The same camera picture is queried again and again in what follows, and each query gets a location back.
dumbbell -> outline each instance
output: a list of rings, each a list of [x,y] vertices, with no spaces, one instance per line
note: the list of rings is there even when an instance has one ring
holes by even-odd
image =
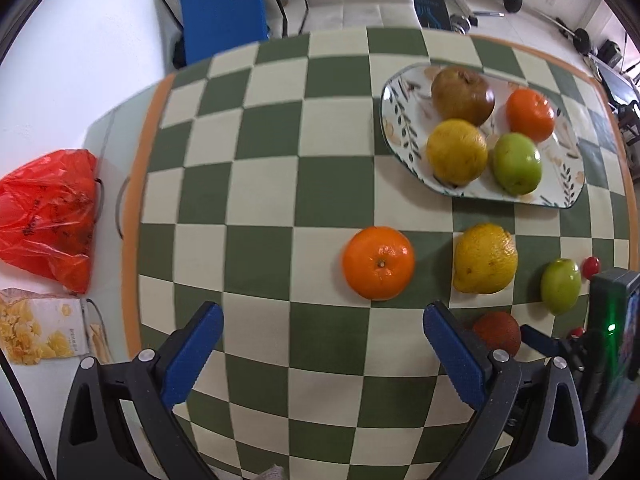
[[[503,0],[504,8],[507,12],[516,13],[522,8],[524,4],[524,0]],[[572,38],[574,43],[574,48],[583,56],[586,56],[593,49],[591,45],[591,38],[589,37],[589,33],[583,28],[576,28],[575,30],[571,30],[566,26],[566,23],[560,20],[559,18],[552,18],[548,14],[545,14],[541,10],[534,9],[532,7],[527,7],[527,9],[535,12],[540,17],[545,20],[553,23],[560,33],[566,38]]]

red cherry tomato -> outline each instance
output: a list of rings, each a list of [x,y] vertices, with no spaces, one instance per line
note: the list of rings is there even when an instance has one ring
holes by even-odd
[[[575,335],[576,337],[582,337],[582,334],[584,334],[584,329],[579,326],[578,328],[574,328],[573,330],[571,330],[571,332],[569,332],[569,337],[571,337],[572,335]]]
[[[594,274],[600,272],[600,260],[596,256],[589,256],[582,262],[582,275],[590,280]]]

screw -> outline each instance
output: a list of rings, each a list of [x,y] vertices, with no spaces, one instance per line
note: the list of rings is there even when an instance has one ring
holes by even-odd
[[[504,350],[494,350],[494,359],[499,363],[505,363],[509,360],[509,354]]]
[[[151,361],[154,357],[156,357],[156,353],[151,348],[145,348],[138,354],[138,359],[143,363]]]
[[[561,370],[566,368],[566,361],[560,356],[554,357],[554,366],[556,368],[560,368]]]
[[[82,361],[80,361],[80,367],[83,368],[84,370],[88,370],[93,365],[94,365],[93,357],[85,357],[84,359],[82,359]]]

snack bag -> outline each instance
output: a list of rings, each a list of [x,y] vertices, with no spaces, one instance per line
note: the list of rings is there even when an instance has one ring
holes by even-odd
[[[0,347],[10,362],[25,365],[87,354],[82,300],[0,291]]]
[[[84,294],[91,275],[96,158],[58,150],[0,180],[0,259]]]

blue gripper pad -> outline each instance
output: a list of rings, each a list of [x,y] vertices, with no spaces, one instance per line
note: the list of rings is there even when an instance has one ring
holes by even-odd
[[[222,335],[224,323],[222,309],[212,303],[167,367],[160,397],[169,410],[187,400],[202,367]]]
[[[424,309],[422,328],[462,402],[480,410],[486,399],[482,368],[435,306]]]

